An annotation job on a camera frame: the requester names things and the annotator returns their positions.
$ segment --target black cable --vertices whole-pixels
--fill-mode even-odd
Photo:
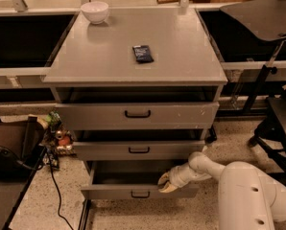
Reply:
[[[61,204],[62,204],[62,197],[61,197],[61,195],[60,195],[59,186],[58,186],[57,181],[56,181],[56,179],[55,179],[55,177],[54,177],[53,165],[52,165],[52,163],[51,163],[51,159],[50,159],[50,155],[49,155],[49,153],[48,153],[48,150],[46,150],[46,154],[47,154],[48,161],[49,161],[51,177],[53,178],[53,181],[54,181],[54,183],[55,183],[55,186],[56,186],[56,188],[57,188],[58,195],[59,195],[58,216],[61,217],[62,219],[64,219],[64,220],[66,221],[66,223],[68,224],[68,226],[69,226],[72,230],[74,230],[74,228],[73,228],[73,227],[71,226],[71,224],[68,222],[67,218],[65,218],[64,216],[62,216],[62,215],[60,214],[60,206],[61,206]]]

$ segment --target white bowl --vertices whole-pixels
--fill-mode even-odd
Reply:
[[[100,24],[108,16],[108,4],[105,2],[89,2],[81,6],[84,17],[92,24]]]

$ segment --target black bag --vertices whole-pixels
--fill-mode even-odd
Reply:
[[[0,173],[34,170],[26,162],[42,141],[44,133],[37,117],[9,123],[1,122],[0,119]]]

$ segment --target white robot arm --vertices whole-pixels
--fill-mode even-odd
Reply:
[[[170,193],[211,177],[219,182],[220,230],[274,230],[274,221],[286,220],[286,187],[245,162],[223,166],[194,152],[188,163],[161,176],[159,190]]]

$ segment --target dresser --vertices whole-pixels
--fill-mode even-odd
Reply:
[[[149,45],[140,64],[132,46]],[[43,82],[90,174],[86,199],[194,197],[157,180],[201,151],[225,73],[193,8],[113,8],[105,23],[79,14]]]

